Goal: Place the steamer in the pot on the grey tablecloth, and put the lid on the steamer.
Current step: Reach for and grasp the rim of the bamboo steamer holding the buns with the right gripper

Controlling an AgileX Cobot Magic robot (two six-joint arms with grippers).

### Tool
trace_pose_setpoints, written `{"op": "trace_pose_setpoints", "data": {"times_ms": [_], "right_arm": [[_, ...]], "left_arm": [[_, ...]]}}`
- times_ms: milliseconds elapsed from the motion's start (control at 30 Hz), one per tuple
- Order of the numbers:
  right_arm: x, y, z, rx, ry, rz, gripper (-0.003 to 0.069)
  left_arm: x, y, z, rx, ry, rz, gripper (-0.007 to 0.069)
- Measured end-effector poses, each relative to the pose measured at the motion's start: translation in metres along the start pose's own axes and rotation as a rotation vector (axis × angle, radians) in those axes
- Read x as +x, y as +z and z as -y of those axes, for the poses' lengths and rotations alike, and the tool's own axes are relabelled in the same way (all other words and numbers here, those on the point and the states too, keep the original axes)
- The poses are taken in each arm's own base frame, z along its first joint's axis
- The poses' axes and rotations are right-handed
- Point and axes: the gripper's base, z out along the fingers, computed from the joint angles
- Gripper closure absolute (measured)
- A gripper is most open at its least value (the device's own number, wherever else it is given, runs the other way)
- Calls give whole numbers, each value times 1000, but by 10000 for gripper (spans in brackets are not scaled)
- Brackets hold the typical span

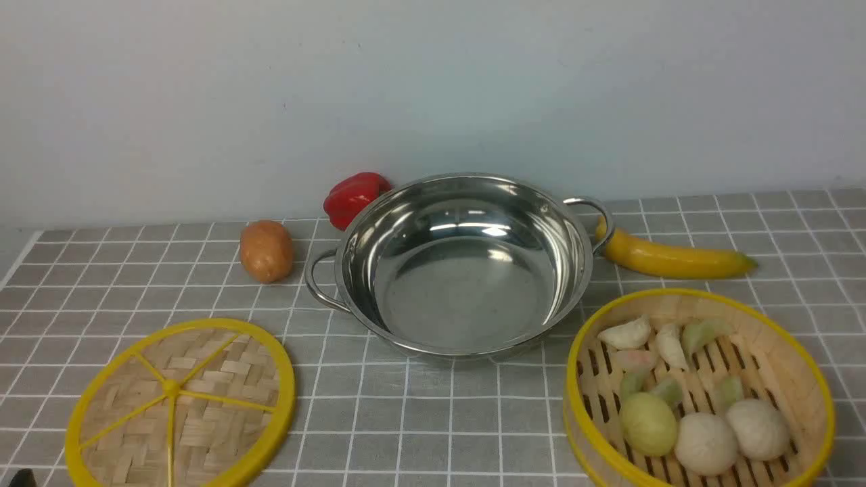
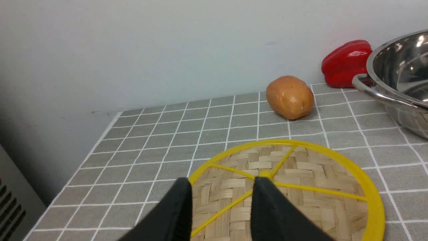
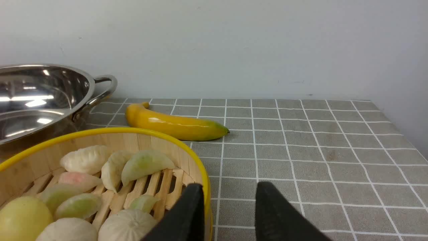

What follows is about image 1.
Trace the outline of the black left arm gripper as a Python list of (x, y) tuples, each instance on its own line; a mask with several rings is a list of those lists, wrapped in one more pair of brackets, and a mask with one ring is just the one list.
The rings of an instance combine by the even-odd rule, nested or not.
[(33, 469), (17, 469), (9, 479), (8, 487), (37, 487)]

